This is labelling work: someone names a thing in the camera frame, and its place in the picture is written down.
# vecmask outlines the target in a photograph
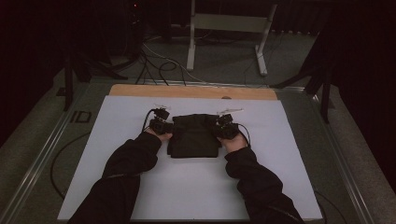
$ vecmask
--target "hand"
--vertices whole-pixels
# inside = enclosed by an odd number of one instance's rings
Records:
[[[218,139],[225,146],[225,149],[228,153],[248,146],[247,140],[244,138],[244,136],[242,136],[241,133],[237,134],[233,139]]]
[[[164,133],[164,134],[156,134],[154,131],[152,131],[152,129],[147,128],[145,130],[146,133],[151,133],[155,136],[157,136],[162,142],[169,140],[172,137],[171,133]]]

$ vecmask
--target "person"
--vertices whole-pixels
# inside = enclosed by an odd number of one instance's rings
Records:
[[[135,140],[127,140],[110,156],[102,178],[68,223],[129,223],[140,174],[155,166],[162,142],[171,137],[171,133],[158,135],[148,128]],[[257,162],[241,134],[232,140],[219,140],[228,152],[227,174],[239,179],[237,189],[245,200],[251,223],[303,223],[292,200],[282,193],[280,179]]]

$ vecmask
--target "wooden board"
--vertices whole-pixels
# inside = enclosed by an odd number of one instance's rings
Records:
[[[178,98],[231,98],[237,100],[277,100],[274,90],[228,87],[185,87],[116,84],[113,96],[152,96]]]

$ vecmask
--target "black bag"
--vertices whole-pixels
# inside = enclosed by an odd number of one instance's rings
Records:
[[[207,114],[173,117],[174,130],[168,155],[172,158],[216,158],[221,143],[212,128],[218,118]]]

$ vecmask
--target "white paper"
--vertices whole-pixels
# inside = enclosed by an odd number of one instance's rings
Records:
[[[213,114],[240,109],[233,121],[247,127],[260,164],[284,184],[304,219],[321,218],[314,192],[280,101],[218,100],[107,96],[81,156],[59,219],[69,219],[101,177],[106,161],[127,139],[141,132],[145,116],[155,105],[170,106],[173,116]],[[225,172],[226,154],[217,158],[171,159],[167,144],[157,165],[142,174],[132,219],[138,220],[246,220],[248,214],[237,180]]]

